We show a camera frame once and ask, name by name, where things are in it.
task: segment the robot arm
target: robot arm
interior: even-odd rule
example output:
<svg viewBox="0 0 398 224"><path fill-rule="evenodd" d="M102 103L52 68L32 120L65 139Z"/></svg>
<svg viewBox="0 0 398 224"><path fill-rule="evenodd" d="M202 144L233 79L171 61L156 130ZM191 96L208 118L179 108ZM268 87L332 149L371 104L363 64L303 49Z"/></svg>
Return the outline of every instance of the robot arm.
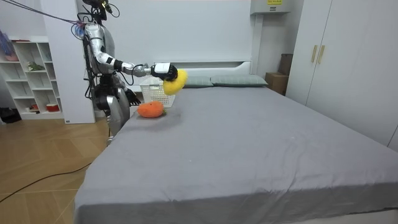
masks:
<svg viewBox="0 0 398 224"><path fill-rule="evenodd" d="M88 24L85 27L86 34L90 38L90 47L96 62L108 67L109 70L116 70L128 75L143 77L152 75L162 80L173 81L177 77L177 69L170 63L159 63L148 67L148 64L134 65L133 63L123 62L106 53L104 44L104 30L99 24Z"/></svg>

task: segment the pillow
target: pillow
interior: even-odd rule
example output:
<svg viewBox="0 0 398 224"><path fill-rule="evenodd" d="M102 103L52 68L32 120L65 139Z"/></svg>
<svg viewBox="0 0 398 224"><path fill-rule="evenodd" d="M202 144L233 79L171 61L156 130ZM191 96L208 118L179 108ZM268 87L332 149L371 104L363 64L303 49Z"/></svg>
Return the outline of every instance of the pillow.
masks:
<svg viewBox="0 0 398 224"><path fill-rule="evenodd" d="M267 82L257 75L215 75L211 77L214 86L260 87Z"/></svg>
<svg viewBox="0 0 398 224"><path fill-rule="evenodd" d="M184 88L206 88L213 87L210 77L188 77Z"/></svg>

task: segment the white laundry basket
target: white laundry basket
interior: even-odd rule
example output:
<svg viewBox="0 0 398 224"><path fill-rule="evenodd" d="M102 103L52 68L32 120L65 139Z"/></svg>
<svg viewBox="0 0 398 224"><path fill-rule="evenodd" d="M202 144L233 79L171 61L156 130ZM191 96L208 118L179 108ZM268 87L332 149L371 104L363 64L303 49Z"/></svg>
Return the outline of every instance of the white laundry basket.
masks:
<svg viewBox="0 0 398 224"><path fill-rule="evenodd" d="M163 103L165 108L170 108L173 105L175 95L167 96L163 92L163 81L156 77L149 77L140 85L144 102L159 101Z"/></svg>

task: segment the wardrobe door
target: wardrobe door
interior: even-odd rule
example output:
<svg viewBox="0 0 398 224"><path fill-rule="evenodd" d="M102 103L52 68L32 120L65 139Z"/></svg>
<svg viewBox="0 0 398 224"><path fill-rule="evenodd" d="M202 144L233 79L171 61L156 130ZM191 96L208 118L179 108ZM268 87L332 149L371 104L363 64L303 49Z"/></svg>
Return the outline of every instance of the wardrobe door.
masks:
<svg viewBox="0 0 398 224"><path fill-rule="evenodd" d="M307 106L388 145L398 125L396 0L333 0Z"/></svg>
<svg viewBox="0 0 398 224"><path fill-rule="evenodd" d="M305 0L294 49L286 96L303 105L307 101L331 0Z"/></svg>

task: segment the gold handle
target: gold handle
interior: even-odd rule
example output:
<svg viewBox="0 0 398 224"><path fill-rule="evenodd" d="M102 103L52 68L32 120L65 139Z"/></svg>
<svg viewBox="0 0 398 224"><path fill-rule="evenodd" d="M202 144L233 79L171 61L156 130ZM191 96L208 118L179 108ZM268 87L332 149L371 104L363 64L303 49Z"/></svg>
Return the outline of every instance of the gold handle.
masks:
<svg viewBox="0 0 398 224"><path fill-rule="evenodd" d="M315 61L315 55L317 54L317 50L318 50L318 46L317 45L313 46L311 63L313 63Z"/></svg>
<svg viewBox="0 0 398 224"><path fill-rule="evenodd" d="M321 52L319 53L319 57L318 57L318 64L321 64L322 61L322 56L323 56L323 52L325 51L325 46L322 45L321 47Z"/></svg>

